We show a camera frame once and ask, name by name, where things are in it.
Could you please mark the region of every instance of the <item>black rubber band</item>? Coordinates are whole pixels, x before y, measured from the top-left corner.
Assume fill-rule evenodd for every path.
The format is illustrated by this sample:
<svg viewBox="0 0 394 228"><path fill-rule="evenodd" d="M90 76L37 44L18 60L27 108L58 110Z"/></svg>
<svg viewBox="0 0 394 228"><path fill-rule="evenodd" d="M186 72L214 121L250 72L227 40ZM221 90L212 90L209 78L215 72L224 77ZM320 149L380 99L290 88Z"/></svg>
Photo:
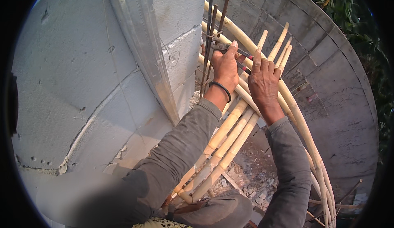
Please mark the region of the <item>black rubber band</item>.
<svg viewBox="0 0 394 228"><path fill-rule="evenodd" d="M221 83L218 83L216 81L209 82L209 87L211 87L212 84L215 84L215 85L221 87L222 89L224 89L224 91L227 93L227 95L229 97L229 101L227 103L231 102L231 95L230 95L230 92L226 89L226 87L224 87Z"/></svg>

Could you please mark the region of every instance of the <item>curved concrete wall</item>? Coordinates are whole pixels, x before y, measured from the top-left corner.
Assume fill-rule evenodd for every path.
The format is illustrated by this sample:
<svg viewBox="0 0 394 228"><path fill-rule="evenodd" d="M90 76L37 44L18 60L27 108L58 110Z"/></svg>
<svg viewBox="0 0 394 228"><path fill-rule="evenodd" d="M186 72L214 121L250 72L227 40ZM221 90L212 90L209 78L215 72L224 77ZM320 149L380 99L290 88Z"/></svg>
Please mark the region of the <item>curved concrete wall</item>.
<svg viewBox="0 0 394 228"><path fill-rule="evenodd" d="M224 0L214 3L221 9ZM378 155L376 107L360 60L340 29L311 0L230 0L227 10L255 43L268 30L267 56L289 22L284 44L292 36L293 50L283 79L294 90L334 193L341 197L363 178L357 194L368 196ZM226 29L224 35L235 40Z"/></svg>
<svg viewBox="0 0 394 228"><path fill-rule="evenodd" d="M178 0L183 6L175 9L171 0L154 1L160 37L177 54L166 65L182 117L194 93L204 0ZM110 1L104 4L111 46L102 0L39 0L18 39L19 116L12 141L33 200L38 186L59 173L103 171L112 163L132 168L172 128Z"/></svg>

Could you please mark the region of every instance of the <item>pliers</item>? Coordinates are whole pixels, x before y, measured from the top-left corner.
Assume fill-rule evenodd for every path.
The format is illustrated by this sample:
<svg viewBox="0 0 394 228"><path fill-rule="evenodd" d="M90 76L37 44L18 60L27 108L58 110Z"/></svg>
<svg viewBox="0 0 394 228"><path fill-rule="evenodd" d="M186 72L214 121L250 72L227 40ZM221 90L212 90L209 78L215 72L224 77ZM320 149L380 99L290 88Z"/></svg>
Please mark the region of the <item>pliers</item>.
<svg viewBox="0 0 394 228"><path fill-rule="evenodd" d="M227 49L231 46L231 44L228 43L218 43L218 44L214 44L213 42L211 43L211 48L213 48L214 50L219 50L220 52L222 52L223 54L225 54L227 52ZM253 56L246 53L245 51L242 51L241 49L238 48L237 53L242 54L243 56L249 58L250 60L253 60ZM239 63L237 61L237 65L239 68L241 68L244 72L248 73L249 75L251 74L250 70L248 68L246 68L245 66L243 66L241 63Z"/></svg>

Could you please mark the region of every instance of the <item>gray long-sleeve shirt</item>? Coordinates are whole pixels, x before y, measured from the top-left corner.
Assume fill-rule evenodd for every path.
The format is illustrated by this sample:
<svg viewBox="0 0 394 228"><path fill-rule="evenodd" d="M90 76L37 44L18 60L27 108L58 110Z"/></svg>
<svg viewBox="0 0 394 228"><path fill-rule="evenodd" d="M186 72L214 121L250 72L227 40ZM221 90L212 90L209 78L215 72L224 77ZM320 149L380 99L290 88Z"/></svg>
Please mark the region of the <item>gray long-sleeve shirt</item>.
<svg viewBox="0 0 394 228"><path fill-rule="evenodd" d="M128 222L144 223L154 215L180 179L194 165L219 123L221 111L202 99L123 178L137 194L137 205ZM262 227L302 227L311 187L310 169L302 142L284 117L266 131L277 167L278 190L273 195Z"/></svg>

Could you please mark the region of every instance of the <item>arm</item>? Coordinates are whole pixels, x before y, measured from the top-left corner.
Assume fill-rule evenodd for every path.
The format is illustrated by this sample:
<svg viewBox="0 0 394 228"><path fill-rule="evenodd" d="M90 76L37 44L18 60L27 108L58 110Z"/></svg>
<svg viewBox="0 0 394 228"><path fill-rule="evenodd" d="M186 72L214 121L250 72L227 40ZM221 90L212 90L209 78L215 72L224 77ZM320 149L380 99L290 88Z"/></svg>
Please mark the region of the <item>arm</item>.
<svg viewBox="0 0 394 228"><path fill-rule="evenodd" d="M302 142L277 101L279 69L256 50L249 89L269 126L266 137L277 167L278 190L259 227L302 227L308 209L310 169Z"/></svg>
<svg viewBox="0 0 394 228"><path fill-rule="evenodd" d="M214 81L224 85L230 93L238 84L237 49L235 42L226 54L215 51L212 57ZM141 192L141 202L153 209L161 206L203 153L228 100L221 87L212 85L204 98L163 137L158 147L150 151L151 156L141 160L124 178L134 182L134 186L139 182L137 192Z"/></svg>

